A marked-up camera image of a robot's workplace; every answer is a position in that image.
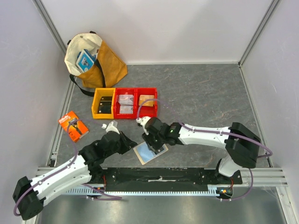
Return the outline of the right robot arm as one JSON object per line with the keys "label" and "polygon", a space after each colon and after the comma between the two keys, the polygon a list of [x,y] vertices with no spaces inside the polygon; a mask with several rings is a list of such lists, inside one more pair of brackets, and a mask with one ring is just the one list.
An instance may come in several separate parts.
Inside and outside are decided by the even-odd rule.
{"label": "right robot arm", "polygon": [[156,117],[148,116],[136,121],[144,130],[143,139],[156,154],[166,144],[204,145],[226,150],[228,155],[219,161],[214,171],[218,183],[226,183],[241,168],[256,167],[260,138],[241,123],[208,128],[178,122],[168,125]]}

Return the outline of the beige leather card holder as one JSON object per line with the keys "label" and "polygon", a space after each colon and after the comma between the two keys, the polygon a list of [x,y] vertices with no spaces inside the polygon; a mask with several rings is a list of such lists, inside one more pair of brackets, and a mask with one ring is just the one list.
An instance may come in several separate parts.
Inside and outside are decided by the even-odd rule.
{"label": "beige leather card holder", "polygon": [[158,154],[154,154],[147,146],[146,142],[143,142],[133,148],[137,158],[142,165],[148,163],[149,161],[159,157],[163,153],[168,151],[168,147],[164,144],[164,150]]}

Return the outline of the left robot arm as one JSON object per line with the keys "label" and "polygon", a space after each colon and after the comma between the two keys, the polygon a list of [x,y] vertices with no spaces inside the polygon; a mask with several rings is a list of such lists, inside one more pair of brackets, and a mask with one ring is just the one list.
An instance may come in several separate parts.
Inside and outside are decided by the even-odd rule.
{"label": "left robot arm", "polygon": [[41,176],[17,181],[13,192],[13,213],[29,220],[39,214],[45,205],[73,187],[88,182],[99,183],[103,177],[101,164],[106,158],[124,154],[137,145],[122,131],[109,131],[100,140],[95,140],[64,164]]}

